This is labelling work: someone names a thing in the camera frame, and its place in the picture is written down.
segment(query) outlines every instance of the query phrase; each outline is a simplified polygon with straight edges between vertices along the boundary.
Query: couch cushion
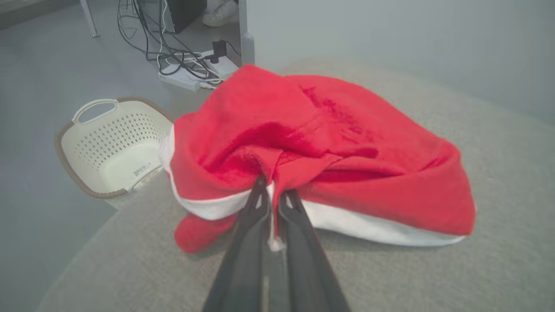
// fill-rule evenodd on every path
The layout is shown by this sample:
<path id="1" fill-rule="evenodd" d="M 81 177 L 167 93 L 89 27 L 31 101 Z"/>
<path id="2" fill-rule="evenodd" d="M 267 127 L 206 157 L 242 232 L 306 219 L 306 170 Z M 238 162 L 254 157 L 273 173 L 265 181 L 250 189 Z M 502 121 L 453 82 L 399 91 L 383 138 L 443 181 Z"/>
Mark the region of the couch cushion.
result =
<path id="1" fill-rule="evenodd" d="M 455 143 L 478 206 L 474 234 L 444 248 L 382 245 L 320 231 L 353 311 L 554 311 L 555 128 L 405 74 L 326 59 L 290 74 L 362 85 Z M 159 173 L 70 263 L 39 311 L 199 311 L 225 239 L 197 255 L 175 245 L 185 211 Z M 284 311 L 281 255 L 271 311 Z"/>

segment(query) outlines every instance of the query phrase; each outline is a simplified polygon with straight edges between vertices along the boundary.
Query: white sneaker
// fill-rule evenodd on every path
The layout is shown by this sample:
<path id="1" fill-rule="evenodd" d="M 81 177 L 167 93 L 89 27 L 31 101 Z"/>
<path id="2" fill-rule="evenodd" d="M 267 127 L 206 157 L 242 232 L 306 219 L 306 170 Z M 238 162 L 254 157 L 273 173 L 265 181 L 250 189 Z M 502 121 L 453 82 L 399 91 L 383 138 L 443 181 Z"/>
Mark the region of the white sneaker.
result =
<path id="1" fill-rule="evenodd" d="M 206 1 L 206 13 L 213 14 L 216 9 L 224 0 L 207 0 Z"/>
<path id="2" fill-rule="evenodd" d="M 206 13 L 203 16 L 203 23 L 210 27 L 220 27 L 238 21 L 239 6 L 233 0 L 225 0 L 216 8 L 214 13 Z"/>

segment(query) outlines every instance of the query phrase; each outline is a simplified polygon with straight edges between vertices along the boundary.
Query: basket label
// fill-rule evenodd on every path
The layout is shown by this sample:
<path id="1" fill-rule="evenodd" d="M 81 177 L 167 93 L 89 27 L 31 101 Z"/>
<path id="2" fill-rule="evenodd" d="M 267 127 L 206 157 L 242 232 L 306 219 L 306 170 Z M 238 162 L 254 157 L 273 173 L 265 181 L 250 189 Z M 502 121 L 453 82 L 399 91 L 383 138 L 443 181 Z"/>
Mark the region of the basket label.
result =
<path id="1" fill-rule="evenodd" d="M 139 167 L 139 169 L 135 170 L 133 172 L 133 174 L 135 175 L 135 177 L 138 177 L 139 174 L 145 170 L 147 170 L 150 167 L 151 163 L 148 162 L 147 164 L 142 165 L 141 167 Z"/>

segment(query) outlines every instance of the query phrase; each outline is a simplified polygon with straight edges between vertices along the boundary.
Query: red santa hat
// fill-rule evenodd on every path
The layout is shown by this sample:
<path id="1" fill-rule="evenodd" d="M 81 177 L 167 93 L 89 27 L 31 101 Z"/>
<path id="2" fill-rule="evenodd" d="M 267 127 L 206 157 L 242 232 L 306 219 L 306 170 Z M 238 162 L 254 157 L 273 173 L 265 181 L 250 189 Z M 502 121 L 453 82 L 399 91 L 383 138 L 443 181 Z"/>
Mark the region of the red santa hat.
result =
<path id="1" fill-rule="evenodd" d="M 187 252 L 233 225 L 260 174 L 274 208 L 295 188 L 314 227 L 361 239 L 440 246 L 474 225 L 458 149 L 372 91 L 334 78 L 244 66 L 175 122 L 160 157 L 191 212 L 175 231 Z"/>

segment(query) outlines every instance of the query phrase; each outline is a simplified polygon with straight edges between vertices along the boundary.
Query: white power strip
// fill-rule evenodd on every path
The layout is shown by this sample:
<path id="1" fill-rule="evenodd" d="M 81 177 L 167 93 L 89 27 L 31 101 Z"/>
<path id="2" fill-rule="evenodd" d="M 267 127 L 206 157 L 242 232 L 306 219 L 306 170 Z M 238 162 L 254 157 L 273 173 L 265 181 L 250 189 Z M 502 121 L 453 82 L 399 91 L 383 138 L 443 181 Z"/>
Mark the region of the white power strip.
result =
<path id="1" fill-rule="evenodd" d="M 212 50 L 203 52 L 203 56 L 210 56 L 214 54 Z M 219 59 L 219 62 L 212 64 L 209 59 L 206 59 L 206 65 L 211 70 L 217 72 L 223 80 L 226 80 L 233 74 L 239 67 L 237 67 L 229 58 L 222 56 Z M 164 72 L 171 73 L 177 69 L 178 65 L 169 65 L 164 68 Z M 191 76 L 187 74 L 185 69 L 178 70 L 175 74 L 171 75 L 162 75 L 158 73 L 158 77 L 163 82 L 171 83 L 173 85 L 177 85 L 178 87 L 182 87 L 184 89 L 196 91 L 200 88 L 200 81 L 193 80 Z"/>
<path id="2" fill-rule="evenodd" d="M 164 72 L 171 73 L 175 71 L 178 67 L 179 65 L 169 65 L 164 68 Z M 158 73 L 158 77 L 160 77 L 160 80 L 162 80 L 163 82 L 171 83 L 188 90 L 196 91 L 200 88 L 200 82 L 192 80 L 185 69 L 180 69 L 175 74 L 167 76 Z"/>

